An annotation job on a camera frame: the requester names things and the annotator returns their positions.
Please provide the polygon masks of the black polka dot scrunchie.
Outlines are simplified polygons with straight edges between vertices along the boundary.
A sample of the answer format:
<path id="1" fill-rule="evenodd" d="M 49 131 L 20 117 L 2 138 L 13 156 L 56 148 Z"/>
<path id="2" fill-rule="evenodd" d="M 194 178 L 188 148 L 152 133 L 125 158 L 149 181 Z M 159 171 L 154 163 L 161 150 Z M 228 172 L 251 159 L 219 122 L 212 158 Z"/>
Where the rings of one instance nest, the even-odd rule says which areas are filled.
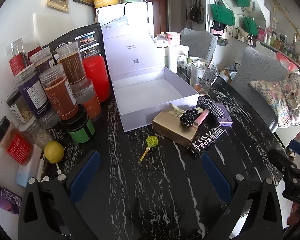
<path id="1" fill-rule="evenodd" d="M 180 122 L 185 127 L 192 126 L 194 121 L 196 120 L 197 115 L 198 111 L 195 108 L 188 109 L 181 115 Z"/>

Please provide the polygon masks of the black snack bag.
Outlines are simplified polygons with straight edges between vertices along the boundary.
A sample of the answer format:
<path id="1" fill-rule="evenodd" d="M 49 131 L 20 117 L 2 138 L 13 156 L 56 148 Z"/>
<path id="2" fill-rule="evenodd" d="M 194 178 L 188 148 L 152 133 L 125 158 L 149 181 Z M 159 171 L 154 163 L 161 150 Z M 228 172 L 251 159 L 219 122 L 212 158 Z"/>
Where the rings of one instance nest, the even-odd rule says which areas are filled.
<path id="1" fill-rule="evenodd" d="M 69 31 L 66 34 L 58 37 L 57 39 L 51 41 L 47 45 L 43 46 L 43 48 L 49 47 L 51 54 L 53 55 L 55 60 L 57 60 L 57 49 L 74 42 L 77 42 L 78 44 L 82 59 L 94 55 L 101 55 L 104 59 L 106 59 L 102 29 L 99 23 L 86 25 Z"/>

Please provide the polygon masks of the green label black jar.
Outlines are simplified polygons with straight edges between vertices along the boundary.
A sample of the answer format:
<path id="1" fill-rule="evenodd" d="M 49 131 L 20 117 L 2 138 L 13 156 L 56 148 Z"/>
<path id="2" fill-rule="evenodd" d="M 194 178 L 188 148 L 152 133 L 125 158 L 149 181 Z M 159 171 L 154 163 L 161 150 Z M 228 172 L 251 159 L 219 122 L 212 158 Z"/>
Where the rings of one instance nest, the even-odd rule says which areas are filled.
<path id="1" fill-rule="evenodd" d="M 95 134 L 95 127 L 83 105 L 77 105 L 77 113 L 68 120 L 61 120 L 62 125 L 72 139 L 79 144 L 88 142 Z"/>

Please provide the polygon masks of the dark label plastic jar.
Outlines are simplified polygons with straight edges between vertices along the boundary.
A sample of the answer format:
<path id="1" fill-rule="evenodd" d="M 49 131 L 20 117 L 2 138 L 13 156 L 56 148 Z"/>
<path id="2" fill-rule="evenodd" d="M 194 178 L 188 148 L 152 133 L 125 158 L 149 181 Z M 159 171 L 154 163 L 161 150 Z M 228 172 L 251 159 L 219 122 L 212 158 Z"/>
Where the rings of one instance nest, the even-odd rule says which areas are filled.
<path id="1" fill-rule="evenodd" d="M 36 72 L 39 76 L 55 65 L 55 61 L 49 47 L 43 48 L 42 50 L 30 56 L 30 62 L 34 64 Z"/>

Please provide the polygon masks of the gold cardboard box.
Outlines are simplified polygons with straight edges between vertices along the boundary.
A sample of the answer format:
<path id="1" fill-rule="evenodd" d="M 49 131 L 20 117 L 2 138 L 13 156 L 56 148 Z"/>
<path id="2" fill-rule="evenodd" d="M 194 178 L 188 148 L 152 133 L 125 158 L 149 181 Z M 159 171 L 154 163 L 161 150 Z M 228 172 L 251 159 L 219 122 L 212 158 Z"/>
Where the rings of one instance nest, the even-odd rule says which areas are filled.
<path id="1" fill-rule="evenodd" d="M 186 127 L 180 122 L 180 118 L 168 112 L 161 111 L 153 120 L 152 128 L 156 133 L 167 137 L 177 144 L 189 148 L 198 128 Z"/>

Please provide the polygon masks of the grey chair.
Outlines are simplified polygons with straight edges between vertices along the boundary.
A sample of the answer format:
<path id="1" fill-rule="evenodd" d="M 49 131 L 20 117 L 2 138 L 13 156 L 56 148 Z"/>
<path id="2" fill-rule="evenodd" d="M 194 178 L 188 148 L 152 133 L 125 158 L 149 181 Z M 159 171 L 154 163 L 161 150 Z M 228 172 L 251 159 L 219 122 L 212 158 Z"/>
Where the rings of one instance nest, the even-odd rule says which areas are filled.
<path id="1" fill-rule="evenodd" d="M 287 73 L 288 69 L 280 61 L 247 47 L 243 51 L 242 63 L 237 74 L 231 82 L 231 86 L 245 98 L 272 132 L 278 129 L 275 113 L 263 96 L 249 85 L 249 82 L 257 80 L 277 82 L 285 79 Z"/>
<path id="2" fill-rule="evenodd" d="M 210 62 L 217 46 L 217 36 L 208 31 L 184 28 L 181 31 L 181 45 L 188 46 L 189 56 L 200 57 Z"/>

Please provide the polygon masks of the floral cushion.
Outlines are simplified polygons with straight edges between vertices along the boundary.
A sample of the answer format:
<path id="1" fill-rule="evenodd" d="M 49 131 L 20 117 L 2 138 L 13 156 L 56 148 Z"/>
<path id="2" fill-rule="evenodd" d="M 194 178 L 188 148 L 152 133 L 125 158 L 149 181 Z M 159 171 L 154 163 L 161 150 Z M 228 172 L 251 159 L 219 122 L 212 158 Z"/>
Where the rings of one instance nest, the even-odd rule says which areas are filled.
<path id="1" fill-rule="evenodd" d="M 300 75 L 289 73 L 287 78 L 268 82 L 250 81 L 249 85 L 260 93 L 272 108 L 280 128 L 300 125 Z"/>

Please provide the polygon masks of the rose gold spoon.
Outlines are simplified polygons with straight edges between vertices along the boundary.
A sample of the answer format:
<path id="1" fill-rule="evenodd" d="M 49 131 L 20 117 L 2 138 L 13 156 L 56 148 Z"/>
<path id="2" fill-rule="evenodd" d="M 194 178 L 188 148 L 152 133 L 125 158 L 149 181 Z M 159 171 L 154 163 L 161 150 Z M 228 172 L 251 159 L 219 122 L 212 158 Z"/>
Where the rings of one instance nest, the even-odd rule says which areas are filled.
<path id="1" fill-rule="evenodd" d="M 211 67 L 211 62 L 212 62 L 213 57 L 211 60 L 206 64 L 205 70 L 202 72 L 202 76 L 200 77 L 199 84 L 202 87 L 207 87 L 210 86 L 213 82 L 214 79 L 214 70 Z"/>

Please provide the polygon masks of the purple drink can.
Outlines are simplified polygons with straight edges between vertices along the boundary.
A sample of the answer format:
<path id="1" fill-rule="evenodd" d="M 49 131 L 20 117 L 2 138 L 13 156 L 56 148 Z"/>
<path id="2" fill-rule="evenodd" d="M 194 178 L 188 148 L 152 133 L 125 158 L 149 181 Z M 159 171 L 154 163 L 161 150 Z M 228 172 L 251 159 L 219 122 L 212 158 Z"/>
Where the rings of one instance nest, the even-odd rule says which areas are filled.
<path id="1" fill-rule="evenodd" d="M 22 197 L 0 185 L 0 208 L 14 215 L 19 215 Z"/>

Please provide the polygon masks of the red canister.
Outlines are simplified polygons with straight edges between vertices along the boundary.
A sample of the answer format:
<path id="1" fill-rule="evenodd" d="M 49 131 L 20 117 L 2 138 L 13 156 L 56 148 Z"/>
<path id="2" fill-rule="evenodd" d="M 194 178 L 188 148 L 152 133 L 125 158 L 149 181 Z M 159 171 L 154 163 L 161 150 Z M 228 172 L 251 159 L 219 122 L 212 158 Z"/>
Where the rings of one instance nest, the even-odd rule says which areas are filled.
<path id="1" fill-rule="evenodd" d="M 83 66 L 87 78 L 91 79 L 100 103 L 111 96 L 110 82 L 106 63 L 101 55 L 94 55 L 83 59 Z"/>

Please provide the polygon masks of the brown label plastic jar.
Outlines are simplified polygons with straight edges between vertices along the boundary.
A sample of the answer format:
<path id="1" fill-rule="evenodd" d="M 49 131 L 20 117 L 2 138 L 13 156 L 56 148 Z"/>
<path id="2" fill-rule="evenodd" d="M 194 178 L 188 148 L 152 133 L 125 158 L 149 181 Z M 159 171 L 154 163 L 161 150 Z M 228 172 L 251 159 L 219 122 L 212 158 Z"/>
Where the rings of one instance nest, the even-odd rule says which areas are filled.
<path id="1" fill-rule="evenodd" d="M 86 78 L 81 52 L 79 51 L 77 42 L 72 42 L 58 48 L 57 54 L 70 85 L 77 84 Z"/>

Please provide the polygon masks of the grey chair near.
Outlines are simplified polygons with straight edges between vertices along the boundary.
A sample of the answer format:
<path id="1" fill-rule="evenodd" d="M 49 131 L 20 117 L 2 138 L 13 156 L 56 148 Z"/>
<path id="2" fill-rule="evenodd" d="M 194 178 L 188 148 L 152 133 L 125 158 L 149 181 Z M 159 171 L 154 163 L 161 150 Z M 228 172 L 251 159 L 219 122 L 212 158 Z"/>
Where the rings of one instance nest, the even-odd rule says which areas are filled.
<path id="1" fill-rule="evenodd" d="M 237 74 L 231 82 L 231 86 L 245 98 L 272 132 L 278 129 L 275 113 L 263 96 L 249 85 L 249 82 L 257 80 L 277 82 L 285 79 L 287 73 L 288 69 L 280 61 L 247 47 L 243 51 L 242 63 Z"/>

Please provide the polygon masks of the cream hair claw clip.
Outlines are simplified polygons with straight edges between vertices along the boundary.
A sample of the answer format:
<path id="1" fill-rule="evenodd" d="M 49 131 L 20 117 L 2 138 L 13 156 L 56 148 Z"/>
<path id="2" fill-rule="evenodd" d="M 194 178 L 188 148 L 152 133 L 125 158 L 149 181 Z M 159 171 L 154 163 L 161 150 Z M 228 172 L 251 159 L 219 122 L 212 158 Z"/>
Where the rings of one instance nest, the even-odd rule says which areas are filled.
<path id="1" fill-rule="evenodd" d="M 171 104 L 171 106 L 173 107 L 173 109 L 172 110 L 170 110 L 170 111 L 168 111 L 171 115 L 173 115 L 173 116 L 177 116 L 177 117 L 181 117 L 186 111 L 185 110 L 183 110 L 183 109 L 181 109 L 181 108 L 179 108 L 179 107 L 177 107 L 177 106 L 175 106 L 175 105 L 173 105 L 173 104 Z M 203 109 L 202 108 L 200 108 L 200 107 L 197 107 L 197 108 L 195 108 L 195 110 L 197 111 L 197 114 L 201 114 L 201 113 L 203 113 Z"/>

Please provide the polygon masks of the white refrigerator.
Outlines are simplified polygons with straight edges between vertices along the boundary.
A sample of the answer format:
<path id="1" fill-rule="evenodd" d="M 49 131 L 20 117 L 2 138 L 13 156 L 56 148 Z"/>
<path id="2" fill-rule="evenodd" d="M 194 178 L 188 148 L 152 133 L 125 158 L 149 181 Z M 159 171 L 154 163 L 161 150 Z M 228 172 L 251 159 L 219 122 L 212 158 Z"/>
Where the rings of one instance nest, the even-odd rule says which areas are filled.
<path id="1" fill-rule="evenodd" d="M 153 2 L 141 0 L 96 9 L 95 22 L 102 29 L 133 25 L 145 28 L 154 37 Z"/>

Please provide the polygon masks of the white seeds jar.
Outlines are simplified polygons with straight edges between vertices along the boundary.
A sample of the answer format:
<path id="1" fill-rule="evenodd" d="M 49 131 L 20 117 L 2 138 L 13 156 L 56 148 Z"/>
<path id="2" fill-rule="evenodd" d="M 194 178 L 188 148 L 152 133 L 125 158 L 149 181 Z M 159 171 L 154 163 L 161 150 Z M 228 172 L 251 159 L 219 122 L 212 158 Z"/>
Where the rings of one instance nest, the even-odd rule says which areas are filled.
<path id="1" fill-rule="evenodd" d="M 6 103 L 20 124 L 26 124 L 33 117 L 31 110 L 18 89 L 8 97 Z"/>

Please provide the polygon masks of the pink long slim box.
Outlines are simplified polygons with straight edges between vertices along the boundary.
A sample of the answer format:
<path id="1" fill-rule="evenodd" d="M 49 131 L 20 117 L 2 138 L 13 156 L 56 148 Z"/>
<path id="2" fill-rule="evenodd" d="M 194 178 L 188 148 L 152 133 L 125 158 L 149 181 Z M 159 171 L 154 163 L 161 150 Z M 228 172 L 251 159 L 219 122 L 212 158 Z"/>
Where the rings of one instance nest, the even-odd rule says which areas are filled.
<path id="1" fill-rule="evenodd" d="M 210 113 L 209 109 L 204 110 L 199 116 L 198 118 L 194 121 L 193 126 L 195 128 L 198 128 L 202 122 L 206 119 L 206 117 L 208 116 L 208 114 Z"/>

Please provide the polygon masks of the yellow lemon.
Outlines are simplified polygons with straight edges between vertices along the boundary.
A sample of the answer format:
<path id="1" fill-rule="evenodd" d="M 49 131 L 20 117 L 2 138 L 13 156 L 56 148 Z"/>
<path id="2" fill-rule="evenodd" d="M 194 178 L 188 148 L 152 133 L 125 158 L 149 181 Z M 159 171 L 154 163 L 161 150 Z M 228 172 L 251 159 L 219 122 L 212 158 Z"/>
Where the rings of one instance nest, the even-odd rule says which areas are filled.
<path id="1" fill-rule="evenodd" d="M 57 141 L 50 141 L 44 148 L 44 155 L 50 163 L 56 164 L 64 157 L 64 147 Z"/>

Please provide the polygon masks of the orange label plastic jar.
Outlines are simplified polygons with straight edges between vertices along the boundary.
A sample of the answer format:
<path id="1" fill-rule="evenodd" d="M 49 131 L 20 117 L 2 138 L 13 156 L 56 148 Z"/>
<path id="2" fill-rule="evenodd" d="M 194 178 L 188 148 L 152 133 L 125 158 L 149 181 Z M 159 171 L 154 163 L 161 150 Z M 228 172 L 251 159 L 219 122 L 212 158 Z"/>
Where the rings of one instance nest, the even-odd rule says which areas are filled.
<path id="1" fill-rule="evenodd" d="M 60 119 L 72 118 L 78 112 L 78 105 L 63 65 L 58 64 L 49 68 L 39 76 L 39 79 Z"/>

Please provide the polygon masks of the black white gingham scrunchie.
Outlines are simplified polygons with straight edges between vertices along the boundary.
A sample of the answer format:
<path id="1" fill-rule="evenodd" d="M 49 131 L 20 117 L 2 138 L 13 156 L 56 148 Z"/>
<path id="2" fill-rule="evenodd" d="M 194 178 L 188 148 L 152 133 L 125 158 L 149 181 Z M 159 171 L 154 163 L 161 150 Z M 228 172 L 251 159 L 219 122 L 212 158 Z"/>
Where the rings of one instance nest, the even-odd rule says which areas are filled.
<path id="1" fill-rule="evenodd" d="M 207 99 L 203 96 L 198 98 L 197 105 L 199 107 L 203 107 L 204 109 L 208 109 L 215 117 L 221 118 L 224 115 L 224 112 L 221 110 L 219 106 L 215 104 L 211 99 Z"/>

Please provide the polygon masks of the purple label plastic jar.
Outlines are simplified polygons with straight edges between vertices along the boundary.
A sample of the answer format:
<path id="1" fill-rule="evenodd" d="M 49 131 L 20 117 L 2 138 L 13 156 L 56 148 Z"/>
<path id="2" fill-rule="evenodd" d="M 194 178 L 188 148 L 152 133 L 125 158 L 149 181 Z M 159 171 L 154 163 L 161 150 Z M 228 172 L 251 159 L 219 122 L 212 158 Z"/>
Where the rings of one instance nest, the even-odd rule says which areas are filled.
<path id="1" fill-rule="evenodd" d="M 32 114 L 40 119 L 51 109 L 51 103 L 40 82 L 34 64 L 27 66 L 14 77 L 19 92 Z"/>

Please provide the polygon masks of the black lip gloss box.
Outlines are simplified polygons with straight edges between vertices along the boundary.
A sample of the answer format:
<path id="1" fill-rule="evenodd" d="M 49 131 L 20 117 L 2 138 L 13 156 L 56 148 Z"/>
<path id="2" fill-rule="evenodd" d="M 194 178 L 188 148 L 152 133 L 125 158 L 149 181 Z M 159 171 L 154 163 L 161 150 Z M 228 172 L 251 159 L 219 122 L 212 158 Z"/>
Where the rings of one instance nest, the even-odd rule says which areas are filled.
<path id="1" fill-rule="evenodd" d="M 223 126 L 219 124 L 202 135 L 197 136 L 190 145 L 189 154 L 192 157 L 196 157 L 215 142 L 223 134 L 223 132 Z"/>

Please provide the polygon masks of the red label tall jar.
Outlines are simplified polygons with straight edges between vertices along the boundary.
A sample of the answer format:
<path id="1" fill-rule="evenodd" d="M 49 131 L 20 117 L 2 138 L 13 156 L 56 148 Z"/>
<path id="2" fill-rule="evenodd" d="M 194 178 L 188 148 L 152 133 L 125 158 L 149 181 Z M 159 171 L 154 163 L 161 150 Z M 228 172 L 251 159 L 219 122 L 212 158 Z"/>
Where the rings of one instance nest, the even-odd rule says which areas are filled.
<path id="1" fill-rule="evenodd" d="M 10 43 L 6 52 L 13 76 L 16 76 L 30 64 L 22 38 Z"/>

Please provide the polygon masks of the red label sauce bottle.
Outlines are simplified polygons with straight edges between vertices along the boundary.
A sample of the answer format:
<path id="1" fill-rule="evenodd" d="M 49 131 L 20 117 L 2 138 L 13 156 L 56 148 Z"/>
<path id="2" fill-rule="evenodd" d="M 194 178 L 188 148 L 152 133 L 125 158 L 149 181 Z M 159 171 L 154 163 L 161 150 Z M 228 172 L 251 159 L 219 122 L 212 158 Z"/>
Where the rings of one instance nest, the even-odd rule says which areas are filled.
<path id="1" fill-rule="evenodd" d="M 33 153 L 33 144 L 6 116 L 0 120 L 0 147 L 20 165 L 26 165 Z"/>

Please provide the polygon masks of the glass mug with cartoon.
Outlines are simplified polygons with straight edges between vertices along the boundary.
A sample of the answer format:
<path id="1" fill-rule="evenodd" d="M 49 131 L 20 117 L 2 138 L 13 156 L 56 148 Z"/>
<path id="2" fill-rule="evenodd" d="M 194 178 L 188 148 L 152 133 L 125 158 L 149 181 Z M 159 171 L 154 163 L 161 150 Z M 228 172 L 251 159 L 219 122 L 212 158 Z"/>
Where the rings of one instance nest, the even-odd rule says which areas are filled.
<path id="1" fill-rule="evenodd" d="M 213 64 L 202 60 L 192 61 L 190 86 L 200 95 L 205 96 L 216 81 L 218 74 L 219 71 Z"/>

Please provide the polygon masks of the purple Manta Ray box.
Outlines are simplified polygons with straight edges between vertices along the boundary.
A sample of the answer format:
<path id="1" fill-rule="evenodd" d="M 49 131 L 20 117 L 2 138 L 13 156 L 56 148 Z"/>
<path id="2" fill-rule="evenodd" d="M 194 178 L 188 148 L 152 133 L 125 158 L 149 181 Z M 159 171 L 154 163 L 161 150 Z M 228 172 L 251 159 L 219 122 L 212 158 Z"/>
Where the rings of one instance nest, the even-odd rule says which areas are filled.
<path id="1" fill-rule="evenodd" d="M 231 127 L 233 120 L 226 107 L 220 102 L 217 102 L 216 105 L 223 111 L 223 115 L 221 117 L 217 117 L 219 124 L 221 124 L 223 127 Z"/>

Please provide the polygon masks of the orange short jar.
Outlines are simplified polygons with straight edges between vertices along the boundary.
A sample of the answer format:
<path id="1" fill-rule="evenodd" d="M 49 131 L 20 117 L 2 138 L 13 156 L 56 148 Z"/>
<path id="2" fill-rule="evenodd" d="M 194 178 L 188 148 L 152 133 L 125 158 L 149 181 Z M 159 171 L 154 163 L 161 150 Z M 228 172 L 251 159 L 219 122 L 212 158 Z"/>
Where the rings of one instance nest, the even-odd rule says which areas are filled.
<path id="1" fill-rule="evenodd" d="M 78 104 L 83 105 L 89 118 L 95 122 L 102 113 L 101 105 L 91 79 L 85 79 L 71 86 Z"/>

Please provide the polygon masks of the grey chair far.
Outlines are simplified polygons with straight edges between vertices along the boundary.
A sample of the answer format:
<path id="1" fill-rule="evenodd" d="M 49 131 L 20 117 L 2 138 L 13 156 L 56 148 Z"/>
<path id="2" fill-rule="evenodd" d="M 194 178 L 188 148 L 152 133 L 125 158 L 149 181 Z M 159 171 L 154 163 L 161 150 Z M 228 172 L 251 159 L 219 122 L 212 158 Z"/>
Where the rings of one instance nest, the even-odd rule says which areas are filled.
<path id="1" fill-rule="evenodd" d="M 181 31 L 181 45 L 188 46 L 189 56 L 200 57 L 210 62 L 217 46 L 217 36 L 208 31 L 184 28 Z"/>

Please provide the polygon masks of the white open gift box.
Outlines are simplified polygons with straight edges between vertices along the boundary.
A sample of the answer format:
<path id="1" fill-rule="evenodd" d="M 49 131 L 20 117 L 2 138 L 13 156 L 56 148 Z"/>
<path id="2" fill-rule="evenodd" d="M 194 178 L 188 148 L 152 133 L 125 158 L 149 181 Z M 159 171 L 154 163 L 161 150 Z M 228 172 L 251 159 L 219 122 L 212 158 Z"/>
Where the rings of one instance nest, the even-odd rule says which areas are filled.
<path id="1" fill-rule="evenodd" d="M 172 105 L 193 108 L 198 93 L 160 61 L 145 29 L 131 25 L 102 31 L 108 71 L 122 127 L 129 132 L 152 123 Z"/>

